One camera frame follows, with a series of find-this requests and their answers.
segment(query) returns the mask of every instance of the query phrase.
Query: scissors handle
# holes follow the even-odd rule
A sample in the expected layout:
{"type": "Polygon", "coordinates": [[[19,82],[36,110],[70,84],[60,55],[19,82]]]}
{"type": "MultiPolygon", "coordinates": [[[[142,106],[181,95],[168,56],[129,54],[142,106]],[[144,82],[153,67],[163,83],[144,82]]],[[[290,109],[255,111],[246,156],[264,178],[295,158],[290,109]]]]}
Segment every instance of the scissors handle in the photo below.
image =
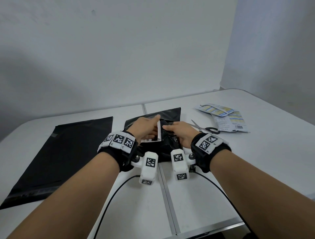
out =
{"type": "Polygon", "coordinates": [[[213,134],[219,134],[220,133],[220,131],[218,131],[218,129],[214,128],[214,127],[207,127],[207,128],[205,128],[205,130],[210,131],[213,134]]]}

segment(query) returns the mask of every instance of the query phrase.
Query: tabletop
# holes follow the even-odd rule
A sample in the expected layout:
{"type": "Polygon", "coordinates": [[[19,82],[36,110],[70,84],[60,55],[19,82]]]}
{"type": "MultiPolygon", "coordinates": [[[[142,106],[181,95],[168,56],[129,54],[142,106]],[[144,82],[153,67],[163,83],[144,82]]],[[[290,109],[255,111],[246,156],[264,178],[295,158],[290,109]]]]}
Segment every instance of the tabletop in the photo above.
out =
{"type": "MultiPolygon", "coordinates": [[[[142,106],[128,106],[78,114],[35,119],[18,127],[0,143],[0,203],[9,194],[30,162],[53,132],[55,126],[113,116],[112,130],[122,130],[127,119],[143,115],[142,106]]],[[[102,212],[88,238],[93,238],[100,217],[115,190],[140,169],[119,173],[102,212]]],[[[0,238],[6,238],[41,201],[0,210],[0,238]]],[[[168,215],[159,179],[151,186],[131,179],[115,195],[102,221],[98,238],[171,237],[168,215]]]]}
{"type": "MultiPolygon", "coordinates": [[[[216,127],[210,114],[194,109],[205,103],[241,112],[250,132],[221,132],[218,135],[230,143],[236,155],[303,195],[315,198],[314,125],[236,89],[154,102],[145,107],[148,114],[181,107],[182,121],[191,123],[194,120],[201,127],[216,127]]],[[[241,224],[228,201],[207,180],[191,174],[189,180],[175,181],[171,163],[161,165],[181,238],[241,224]]],[[[212,173],[203,175],[218,183],[212,173]]]]}

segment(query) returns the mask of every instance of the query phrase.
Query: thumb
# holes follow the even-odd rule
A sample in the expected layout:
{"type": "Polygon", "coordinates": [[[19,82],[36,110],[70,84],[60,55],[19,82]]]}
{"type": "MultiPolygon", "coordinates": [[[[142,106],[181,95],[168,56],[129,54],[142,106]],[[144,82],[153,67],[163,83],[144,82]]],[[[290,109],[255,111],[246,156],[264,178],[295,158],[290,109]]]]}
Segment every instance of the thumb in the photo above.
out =
{"type": "Polygon", "coordinates": [[[160,120],[161,116],[159,114],[157,114],[152,120],[152,124],[153,125],[157,125],[158,121],[160,120]]]}
{"type": "Polygon", "coordinates": [[[167,131],[174,131],[176,128],[176,125],[163,125],[162,128],[167,131]]]}

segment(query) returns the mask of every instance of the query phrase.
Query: white wall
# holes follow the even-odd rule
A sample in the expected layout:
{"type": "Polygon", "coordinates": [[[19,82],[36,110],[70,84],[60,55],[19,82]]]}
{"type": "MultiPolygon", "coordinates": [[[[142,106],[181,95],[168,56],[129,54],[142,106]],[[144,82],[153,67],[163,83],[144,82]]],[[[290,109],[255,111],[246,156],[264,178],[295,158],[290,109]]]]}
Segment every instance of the white wall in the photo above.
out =
{"type": "Polygon", "coordinates": [[[314,78],[315,1],[239,0],[220,85],[315,124],[314,78]]]}
{"type": "Polygon", "coordinates": [[[0,140],[33,118],[219,88],[237,0],[1,0],[0,140]]]}

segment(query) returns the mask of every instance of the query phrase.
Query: flat black poly mailer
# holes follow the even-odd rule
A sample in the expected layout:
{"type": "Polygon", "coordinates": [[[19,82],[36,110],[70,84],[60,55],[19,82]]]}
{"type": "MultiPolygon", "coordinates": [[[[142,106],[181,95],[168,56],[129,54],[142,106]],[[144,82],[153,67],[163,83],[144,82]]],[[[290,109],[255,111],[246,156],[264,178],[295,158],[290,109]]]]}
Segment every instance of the flat black poly mailer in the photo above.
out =
{"type": "Polygon", "coordinates": [[[158,154],[159,162],[171,161],[171,151],[174,149],[181,149],[182,146],[180,145],[177,136],[174,135],[173,132],[164,130],[162,126],[172,125],[173,122],[180,121],[180,111],[181,108],[163,110],[160,112],[138,116],[125,122],[124,129],[126,130],[140,117],[153,118],[157,114],[161,116],[160,122],[162,140],[160,142],[141,143],[141,145],[137,149],[137,153],[139,156],[143,157],[145,152],[150,151],[158,154]]]}
{"type": "Polygon", "coordinates": [[[0,209],[47,198],[97,154],[112,123],[108,117],[56,126],[0,209]]]}

